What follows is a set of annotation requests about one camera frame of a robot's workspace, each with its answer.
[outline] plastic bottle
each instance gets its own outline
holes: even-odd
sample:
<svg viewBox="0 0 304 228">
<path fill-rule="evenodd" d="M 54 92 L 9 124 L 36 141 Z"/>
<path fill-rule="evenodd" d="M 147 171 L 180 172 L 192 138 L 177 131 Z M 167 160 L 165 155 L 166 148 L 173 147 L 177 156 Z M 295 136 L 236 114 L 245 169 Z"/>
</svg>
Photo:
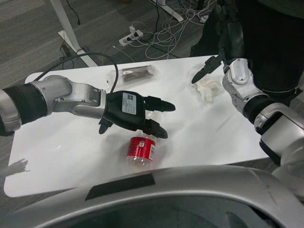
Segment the plastic bottle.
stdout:
<svg viewBox="0 0 304 228">
<path fill-rule="evenodd" d="M 156 137 L 141 132 L 130 139 L 127 154 L 129 173 L 143 172 L 151 169 L 156 146 Z"/>
</svg>

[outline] red bottle label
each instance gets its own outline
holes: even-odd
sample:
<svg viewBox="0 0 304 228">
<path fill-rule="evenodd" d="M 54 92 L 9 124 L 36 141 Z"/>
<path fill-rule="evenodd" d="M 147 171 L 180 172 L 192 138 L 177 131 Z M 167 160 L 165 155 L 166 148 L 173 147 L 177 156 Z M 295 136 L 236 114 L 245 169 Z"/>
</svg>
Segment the red bottle label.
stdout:
<svg viewBox="0 0 304 228">
<path fill-rule="evenodd" d="M 130 140 L 127 156 L 137 156 L 153 161 L 156 143 L 147 138 L 133 137 Z"/>
</svg>

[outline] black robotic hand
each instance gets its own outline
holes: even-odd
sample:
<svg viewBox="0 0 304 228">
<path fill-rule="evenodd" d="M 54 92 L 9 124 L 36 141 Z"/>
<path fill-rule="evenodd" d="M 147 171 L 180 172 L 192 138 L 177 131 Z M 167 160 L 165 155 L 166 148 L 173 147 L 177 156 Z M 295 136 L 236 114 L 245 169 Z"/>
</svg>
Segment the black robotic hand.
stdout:
<svg viewBox="0 0 304 228">
<path fill-rule="evenodd" d="M 160 127 L 158 122 L 152 119 L 146 120 L 145 110 L 171 112 L 175 110 L 175 106 L 160 98 L 142 97 L 131 91 L 114 92 L 106 99 L 104 115 L 99 122 L 99 133 L 105 133 L 108 127 L 116 124 L 131 131 L 139 129 L 157 138 L 168 138 L 166 130 Z"/>
</svg>

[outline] black stripe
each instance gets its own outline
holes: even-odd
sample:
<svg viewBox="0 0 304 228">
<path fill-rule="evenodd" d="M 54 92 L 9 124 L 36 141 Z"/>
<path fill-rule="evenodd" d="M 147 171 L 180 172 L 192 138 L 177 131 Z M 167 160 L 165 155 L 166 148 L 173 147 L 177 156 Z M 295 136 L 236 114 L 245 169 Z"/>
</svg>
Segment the black stripe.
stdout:
<svg viewBox="0 0 304 228">
<path fill-rule="evenodd" d="M 109 183 L 94 186 L 89 191 L 85 200 L 91 200 L 97 197 L 118 193 L 121 191 L 147 187 L 151 185 L 155 185 L 155 180 L 151 173 L 136 177 L 130 177 L 118 181 L 116 180 Z"/>
</svg>

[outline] white cable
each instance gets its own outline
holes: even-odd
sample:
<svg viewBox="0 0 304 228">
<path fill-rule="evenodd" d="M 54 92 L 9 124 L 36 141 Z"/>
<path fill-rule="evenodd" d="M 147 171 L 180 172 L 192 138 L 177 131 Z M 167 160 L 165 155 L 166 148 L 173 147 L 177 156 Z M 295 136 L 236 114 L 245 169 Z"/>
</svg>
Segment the white cable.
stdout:
<svg viewBox="0 0 304 228">
<path fill-rule="evenodd" d="M 119 50 L 120 52 L 124 53 L 126 56 L 128 56 L 135 63 L 135 61 L 127 53 L 123 52 L 122 50 L 118 49 L 115 46 L 113 46 L 113 48 L 115 48 L 116 50 Z"/>
<path fill-rule="evenodd" d="M 143 23 L 143 22 L 141 22 L 141 21 L 133 21 L 131 25 L 133 26 L 133 24 L 134 24 L 134 23 L 139 23 L 139 24 L 144 25 L 144 29 L 141 29 L 141 31 L 145 31 L 145 30 L 147 29 L 146 24 L 145 24 L 145 23 Z"/>
<path fill-rule="evenodd" d="M 144 32 L 144 34 L 145 33 L 153 34 L 153 37 L 151 37 L 152 38 L 151 41 L 149 41 L 147 43 L 146 42 L 143 43 L 141 39 L 138 39 L 137 42 L 139 43 L 139 45 L 130 44 L 130 46 L 132 46 L 134 48 L 136 48 L 136 47 L 140 48 L 140 47 L 145 46 L 146 47 L 145 55 L 148 59 L 155 60 L 155 59 L 163 58 L 165 56 L 167 56 L 167 59 L 169 59 L 169 54 L 178 45 L 187 24 L 189 22 L 191 22 L 191 23 L 196 24 L 196 25 L 203 25 L 202 23 L 197 23 L 197 22 L 193 21 L 193 19 L 196 18 L 196 17 L 198 17 L 200 19 L 201 15 L 210 12 L 210 10 L 209 11 L 207 11 L 207 10 L 209 9 L 209 6 L 211 4 L 213 4 L 214 2 L 216 2 L 216 0 L 214 0 L 212 2 L 211 2 L 211 0 L 209 0 L 208 3 L 207 3 L 207 6 L 202 10 L 194 10 L 191 6 L 189 6 L 189 9 L 183 9 L 183 8 L 179 8 L 179 7 L 173 8 L 173 12 L 178 11 L 178 12 L 180 12 L 180 14 L 185 15 L 186 19 L 184 21 L 181 21 L 181 22 L 178 22 L 178 21 L 175 20 L 175 18 L 173 17 L 173 12 L 171 14 L 171 17 L 168 18 L 166 16 L 166 12 L 163 10 L 163 8 L 159 7 L 163 11 L 164 16 L 166 18 L 166 20 L 161 25 L 162 30 L 158 31 L 158 32 L 155 32 L 155 33 L 146 31 L 146 32 Z M 150 57 L 148 55 L 148 49 L 152 45 L 157 45 L 157 46 L 160 46 L 160 47 L 166 47 L 167 48 L 167 53 L 164 54 L 164 55 L 161 55 L 159 57 Z"/>
<path fill-rule="evenodd" d="M 116 41 L 119 37 L 123 38 L 125 36 L 125 34 L 126 34 L 126 32 L 123 33 L 123 34 L 120 34 L 118 37 L 116 37 L 110 43 L 108 43 L 108 45 L 104 48 L 103 54 L 105 53 L 105 50 L 110 46 L 110 44 L 112 44 L 114 41 Z"/>
</svg>

